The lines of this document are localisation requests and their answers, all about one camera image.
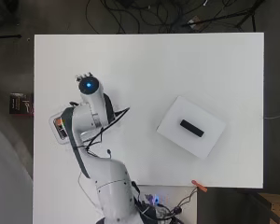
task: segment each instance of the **black object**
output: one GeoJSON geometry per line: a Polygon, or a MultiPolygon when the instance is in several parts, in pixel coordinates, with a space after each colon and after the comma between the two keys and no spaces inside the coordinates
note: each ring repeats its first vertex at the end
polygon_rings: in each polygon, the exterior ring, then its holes
{"type": "Polygon", "coordinates": [[[78,83],[78,88],[83,94],[94,94],[100,87],[100,82],[96,77],[84,77],[78,83]]]}
{"type": "Polygon", "coordinates": [[[233,18],[233,17],[239,17],[239,16],[244,16],[243,19],[241,21],[239,21],[236,25],[234,25],[235,28],[238,29],[242,29],[241,26],[243,25],[243,23],[249,19],[250,17],[252,17],[252,24],[253,24],[253,31],[256,32],[256,25],[255,25],[255,11],[260,7],[260,5],[262,3],[264,3],[265,0],[256,0],[254,5],[245,10],[244,12],[236,12],[236,13],[232,13],[226,16],[222,16],[222,17],[216,17],[210,20],[204,20],[204,21],[196,21],[196,22],[188,22],[186,24],[181,25],[182,27],[188,27],[191,25],[196,25],[196,24],[203,24],[206,22],[212,22],[212,21],[220,21],[220,20],[225,20],[228,18],[233,18]]]}
{"type": "Polygon", "coordinates": [[[9,114],[32,116],[34,108],[32,93],[11,93],[9,95],[9,114]]]}
{"type": "Polygon", "coordinates": [[[21,38],[21,35],[0,35],[0,39],[21,38]]]}
{"type": "Polygon", "coordinates": [[[204,132],[202,130],[200,130],[199,128],[195,127],[194,125],[188,123],[186,120],[182,120],[180,122],[180,126],[182,126],[183,128],[187,129],[188,131],[195,133],[197,136],[202,137],[204,132]]]}

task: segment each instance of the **orange marker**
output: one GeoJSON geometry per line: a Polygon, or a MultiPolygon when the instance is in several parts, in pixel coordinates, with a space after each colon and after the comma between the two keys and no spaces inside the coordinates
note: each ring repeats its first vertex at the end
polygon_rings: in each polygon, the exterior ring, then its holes
{"type": "Polygon", "coordinates": [[[201,184],[198,184],[196,180],[192,180],[192,184],[197,186],[197,188],[199,188],[200,190],[207,192],[207,188],[205,186],[202,186],[201,184]]]}

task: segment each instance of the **white tabletop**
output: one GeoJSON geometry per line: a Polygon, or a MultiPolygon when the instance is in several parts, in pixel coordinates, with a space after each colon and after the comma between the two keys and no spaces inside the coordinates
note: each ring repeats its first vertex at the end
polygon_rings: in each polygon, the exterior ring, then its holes
{"type": "Polygon", "coordinates": [[[42,223],[91,215],[75,156],[49,126],[68,102],[81,101],[75,75],[86,72],[116,110],[131,108],[92,150],[106,156],[110,148],[138,184],[262,188],[263,34],[37,35],[34,209],[42,223]],[[227,123],[203,161],[156,132],[178,95],[227,123]]]}

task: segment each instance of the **black cable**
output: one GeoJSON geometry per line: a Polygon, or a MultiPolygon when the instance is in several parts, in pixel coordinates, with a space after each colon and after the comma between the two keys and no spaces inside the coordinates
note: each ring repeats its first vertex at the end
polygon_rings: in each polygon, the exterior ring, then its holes
{"type": "Polygon", "coordinates": [[[90,4],[90,1],[91,1],[91,0],[88,0],[87,5],[86,5],[86,8],[85,8],[85,18],[86,18],[86,21],[87,21],[88,25],[92,28],[92,30],[93,30],[96,34],[100,34],[99,32],[96,31],[96,29],[92,26],[91,22],[90,22],[89,19],[88,19],[88,5],[90,4]]]}
{"type": "Polygon", "coordinates": [[[196,6],[195,8],[193,8],[193,9],[187,11],[187,12],[183,12],[183,14],[182,14],[179,18],[176,18],[175,21],[173,22],[172,26],[171,26],[170,32],[171,32],[173,26],[174,26],[175,24],[177,24],[184,16],[186,16],[186,15],[190,14],[191,12],[193,12],[193,11],[199,9],[200,7],[203,7],[204,2],[205,2],[205,0],[203,0],[203,1],[202,1],[198,6],[196,6]]]}
{"type": "Polygon", "coordinates": [[[111,14],[111,16],[114,18],[116,23],[119,25],[122,32],[125,34],[124,29],[121,26],[121,22],[119,22],[119,20],[116,18],[116,16],[113,14],[113,12],[109,9],[109,6],[106,4],[106,0],[104,2],[103,2],[103,0],[100,0],[100,1],[101,1],[102,5],[104,6],[104,8],[111,14]]]}
{"type": "MultiPolygon", "coordinates": [[[[231,0],[227,0],[227,2],[225,2],[225,0],[222,0],[223,8],[214,16],[213,19],[215,19],[215,18],[224,10],[225,7],[230,7],[230,6],[232,6],[236,1],[237,1],[237,0],[233,0],[233,1],[231,2],[231,0]]],[[[212,24],[211,21],[210,21],[207,25],[205,25],[204,28],[202,28],[202,30],[199,31],[199,33],[203,32],[207,27],[210,26],[210,24],[212,24]]]]}
{"type": "Polygon", "coordinates": [[[109,9],[111,11],[125,12],[125,13],[128,13],[130,16],[132,16],[135,19],[135,21],[137,22],[137,32],[138,32],[138,34],[140,34],[140,22],[131,12],[129,12],[129,11],[125,10],[125,9],[116,9],[116,8],[111,8],[109,6],[106,6],[106,7],[107,7],[107,9],[109,9]]]}
{"type": "MultiPolygon", "coordinates": [[[[114,5],[116,6],[116,8],[119,9],[119,6],[118,6],[118,4],[116,3],[116,0],[112,0],[112,1],[113,1],[114,5]]],[[[126,34],[126,33],[125,33],[125,30],[123,30],[123,28],[122,28],[121,22],[122,22],[122,15],[121,15],[121,12],[119,12],[119,23],[120,23],[120,25],[119,25],[118,34],[120,34],[120,30],[122,30],[122,32],[123,32],[124,34],[126,34]]]]}
{"type": "Polygon", "coordinates": [[[232,6],[237,0],[233,0],[233,2],[227,1],[227,3],[225,3],[225,0],[222,0],[222,4],[224,7],[230,7],[232,6]]]}
{"type": "Polygon", "coordinates": [[[94,140],[100,136],[101,134],[103,134],[106,130],[108,130],[109,128],[111,128],[114,124],[116,124],[128,111],[130,108],[126,108],[125,110],[122,111],[121,115],[115,119],[112,123],[110,123],[108,126],[106,126],[105,128],[102,128],[100,132],[98,132],[98,134],[96,134],[93,138],[90,138],[86,141],[84,141],[84,143],[89,142],[88,145],[86,146],[86,149],[88,150],[89,147],[92,146],[94,140]]]}
{"type": "Polygon", "coordinates": [[[203,1],[202,1],[198,6],[196,6],[195,8],[189,10],[188,12],[185,12],[185,13],[183,14],[183,16],[186,16],[187,14],[189,14],[189,13],[191,13],[191,12],[197,10],[198,8],[203,7],[204,2],[205,2],[205,0],[203,0],[203,1]]]}

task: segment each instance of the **white box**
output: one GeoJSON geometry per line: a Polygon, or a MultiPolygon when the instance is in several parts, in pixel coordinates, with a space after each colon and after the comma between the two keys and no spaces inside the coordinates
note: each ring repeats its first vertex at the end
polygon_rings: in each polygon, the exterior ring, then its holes
{"type": "Polygon", "coordinates": [[[195,156],[205,159],[225,126],[225,122],[179,96],[161,121],[157,132],[195,156]],[[203,131],[203,135],[200,137],[182,127],[182,120],[203,131]]]}

